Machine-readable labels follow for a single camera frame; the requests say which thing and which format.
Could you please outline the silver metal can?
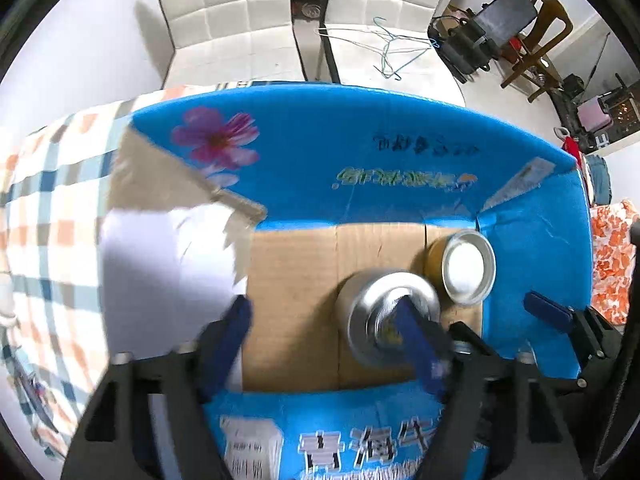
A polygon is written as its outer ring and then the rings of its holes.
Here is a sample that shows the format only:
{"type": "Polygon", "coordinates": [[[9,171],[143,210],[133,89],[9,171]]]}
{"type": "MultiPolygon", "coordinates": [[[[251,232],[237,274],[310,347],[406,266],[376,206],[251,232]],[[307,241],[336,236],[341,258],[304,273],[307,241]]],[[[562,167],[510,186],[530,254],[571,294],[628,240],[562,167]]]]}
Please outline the silver metal can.
{"type": "Polygon", "coordinates": [[[399,269],[367,269],[352,274],[335,301],[338,327],[350,352],[364,366],[405,363],[395,324],[399,300],[408,298],[429,321],[440,319],[436,288],[419,274],[399,269]]]}

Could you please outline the gold tin with silver lid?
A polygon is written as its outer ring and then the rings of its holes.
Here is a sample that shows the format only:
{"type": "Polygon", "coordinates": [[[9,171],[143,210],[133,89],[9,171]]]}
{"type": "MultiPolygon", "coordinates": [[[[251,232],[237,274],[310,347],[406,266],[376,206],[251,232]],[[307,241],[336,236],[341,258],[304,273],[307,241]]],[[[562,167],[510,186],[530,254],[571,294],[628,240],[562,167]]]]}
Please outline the gold tin with silver lid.
{"type": "Polygon", "coordinates": [[[481,304],[497,275],[494,250],[474,230],[460,230],[435,240],[427,249],[425,275],[450,302],[463,307],[481,304]]]}

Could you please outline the white paper sheet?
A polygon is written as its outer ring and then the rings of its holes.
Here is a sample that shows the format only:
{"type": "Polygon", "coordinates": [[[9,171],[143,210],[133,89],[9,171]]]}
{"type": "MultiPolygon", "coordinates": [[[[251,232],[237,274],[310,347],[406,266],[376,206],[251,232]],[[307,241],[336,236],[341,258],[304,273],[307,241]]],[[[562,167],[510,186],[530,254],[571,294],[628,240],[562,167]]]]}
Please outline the white paper sheet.
{"type": "Polygon", "coordinates": [[[220,320],[247,289],[253,228],[221,203],[114,209],[103,223],[102,310],[108,352],[162,356],[220,320]]]}

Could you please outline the orange white floral cloth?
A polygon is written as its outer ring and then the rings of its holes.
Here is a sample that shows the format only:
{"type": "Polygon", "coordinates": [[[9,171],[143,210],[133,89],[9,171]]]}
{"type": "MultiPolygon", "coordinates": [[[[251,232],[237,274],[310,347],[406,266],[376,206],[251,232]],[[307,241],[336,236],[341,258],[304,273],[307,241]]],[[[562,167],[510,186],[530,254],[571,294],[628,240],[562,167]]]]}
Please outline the orange white floral cloth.
{"type": "Polygon", "coordinates": [[[630,200],[590,210],[593,278],[591,305],[614,326],[627,322],[628,292],[636,248],[629,230],[639,219],[630,200]]]}

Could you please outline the blue cardboard box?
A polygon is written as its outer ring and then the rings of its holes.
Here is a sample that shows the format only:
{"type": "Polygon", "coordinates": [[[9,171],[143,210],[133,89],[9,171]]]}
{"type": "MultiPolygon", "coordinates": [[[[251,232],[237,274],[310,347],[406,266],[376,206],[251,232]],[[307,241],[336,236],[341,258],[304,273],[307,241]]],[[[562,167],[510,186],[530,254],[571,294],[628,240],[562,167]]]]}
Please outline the blue cardboard box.
{"type": "Polygon", "coordinates": [[[416,469],[439,403],[406,366],[360,364],[335,301],[362,270],[425,274],[457,230],[494,250],[491,293],[461,316],[505,358],[575,378],[564,334],[523,307],[541,292],[576,310],[591,233],[576,160],[500,120],[404,94],[270,84],[136,110],[108,188],[114,209],[221,203],[253,228],[242,263],[253,323],[242,367],[206,405],[241,479],[390,479],[416,469]]]}

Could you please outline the red cloth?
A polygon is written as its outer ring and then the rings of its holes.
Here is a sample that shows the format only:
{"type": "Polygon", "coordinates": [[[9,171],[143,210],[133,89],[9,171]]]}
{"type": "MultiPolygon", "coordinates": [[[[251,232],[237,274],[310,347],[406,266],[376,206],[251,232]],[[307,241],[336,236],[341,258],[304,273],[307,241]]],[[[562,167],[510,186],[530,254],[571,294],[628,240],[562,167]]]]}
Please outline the red cloth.
{"type": "Polygon", "coordinates": [[[579,148],[578,142],[571,136],[566,136],[562,143],[562,150],[567,152],[576,159],[576,165],[578,168],[582,168],[582,151],[579,148]]]}

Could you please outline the pink storage box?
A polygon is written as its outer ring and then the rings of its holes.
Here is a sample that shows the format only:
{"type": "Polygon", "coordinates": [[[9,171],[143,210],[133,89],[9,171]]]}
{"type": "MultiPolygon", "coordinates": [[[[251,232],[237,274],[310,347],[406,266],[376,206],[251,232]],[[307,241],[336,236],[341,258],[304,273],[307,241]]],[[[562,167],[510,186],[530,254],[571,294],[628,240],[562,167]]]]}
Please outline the pink storage box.
{"type": "Polygon", "coordinates": [[[589,133],[595,133],[612,125],[611,115],[604,109],[598,96],[578,105],[577,116],[582,128],[589,133]]]}

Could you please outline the plaid checkered cloth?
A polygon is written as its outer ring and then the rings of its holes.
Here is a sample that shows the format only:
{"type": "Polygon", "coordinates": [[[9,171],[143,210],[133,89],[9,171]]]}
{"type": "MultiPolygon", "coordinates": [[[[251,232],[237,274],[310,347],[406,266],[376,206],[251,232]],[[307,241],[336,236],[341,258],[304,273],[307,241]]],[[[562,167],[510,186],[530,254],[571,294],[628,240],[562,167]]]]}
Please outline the plaid checkered cloth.
{"type": "Polygon", "coordinates": [[[1,366],[17,414],[62,462],[107,363],[99,238],[120,139],[136,110],[198,93],[180,86],[80,110],[1,151],[1,275],[12,320],[1,366]]]}

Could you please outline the black weight bench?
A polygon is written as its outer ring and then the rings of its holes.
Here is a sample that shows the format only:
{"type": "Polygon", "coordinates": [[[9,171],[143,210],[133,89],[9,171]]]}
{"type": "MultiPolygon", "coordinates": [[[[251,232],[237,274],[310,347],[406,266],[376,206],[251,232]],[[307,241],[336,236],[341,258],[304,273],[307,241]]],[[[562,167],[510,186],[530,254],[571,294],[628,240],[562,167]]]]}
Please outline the black weight bench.
{"type": "Polygon", "coordinates": [[[501,48],[537,16],[532,0],[490,0],[480,12],[463,16],[446,9],[449,1],[439,1],[427,35],[462,84],[477,70],[488,72],[489,62],[499,57],[501,48]]]}

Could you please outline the brown wooden chair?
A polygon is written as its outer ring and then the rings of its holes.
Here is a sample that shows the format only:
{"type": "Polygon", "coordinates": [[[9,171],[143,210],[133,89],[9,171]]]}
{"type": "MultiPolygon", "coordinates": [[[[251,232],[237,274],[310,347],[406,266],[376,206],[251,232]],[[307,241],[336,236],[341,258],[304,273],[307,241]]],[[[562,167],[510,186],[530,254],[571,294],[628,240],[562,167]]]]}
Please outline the brown wooden chair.
{"type": "Polygon", "coordinates": [[[532,0],[533,4],[538,2],[541,3],[541,7],[533,28],[526,36],[513,37],[513,40],[518,40],[518,44],[516,47],[511,46],[511,73],[501,83],[501,88],[504,89],[518,78],[524,78],[536,86],[537,89],[527,98],[529,103],[533,103],[544,93],[562,87],[562,77],[551,63],[549,52],[570,36],[574,29],[573,22],[560,0],[532,0]],[[544,35],[555,22],[562,24],[561,31],[543,42],[544,35]]]}

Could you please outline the white leather left sofa seat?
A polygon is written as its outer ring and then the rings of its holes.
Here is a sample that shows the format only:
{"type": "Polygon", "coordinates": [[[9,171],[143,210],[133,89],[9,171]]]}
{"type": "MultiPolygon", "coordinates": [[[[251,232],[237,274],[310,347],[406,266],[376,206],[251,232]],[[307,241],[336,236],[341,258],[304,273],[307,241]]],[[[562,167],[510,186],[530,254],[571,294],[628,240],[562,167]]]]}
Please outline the white leather left sofa seat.
{"type": "Polygon", "coordinates": [[[292,0],[160,0],[174,55],[164,86],[304,81],[292,0]]]}

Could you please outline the white leather sofa seat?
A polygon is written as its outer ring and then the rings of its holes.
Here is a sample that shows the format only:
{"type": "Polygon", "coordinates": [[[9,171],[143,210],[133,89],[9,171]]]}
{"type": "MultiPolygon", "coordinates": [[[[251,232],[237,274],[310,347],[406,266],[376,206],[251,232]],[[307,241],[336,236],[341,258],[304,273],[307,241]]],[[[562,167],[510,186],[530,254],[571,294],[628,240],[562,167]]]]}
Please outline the white leather sofa seat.
{"type": "Polygon", "coordinates": [[[164,86],[304,81],[292,0],[160,0],[174,55],[164,86]]]}
{"type": "Polygon", "coordinates": [[[318,35],[334,84],[464,107],[428,26],[439,0],[323,0],[318,35]]]}

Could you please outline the white leather right sofa seat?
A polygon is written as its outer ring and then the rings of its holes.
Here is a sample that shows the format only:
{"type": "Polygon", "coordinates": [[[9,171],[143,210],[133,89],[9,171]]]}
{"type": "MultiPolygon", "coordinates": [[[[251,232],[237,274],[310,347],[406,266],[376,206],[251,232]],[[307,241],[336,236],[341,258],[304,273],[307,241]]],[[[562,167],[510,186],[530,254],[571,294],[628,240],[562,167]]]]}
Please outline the white leather right sofa seat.
{"type": "Polygon", "coordinates": [[[464,107],[428,26],[439,0],[323,0],[318,35],[334,84],[464,107]]]}

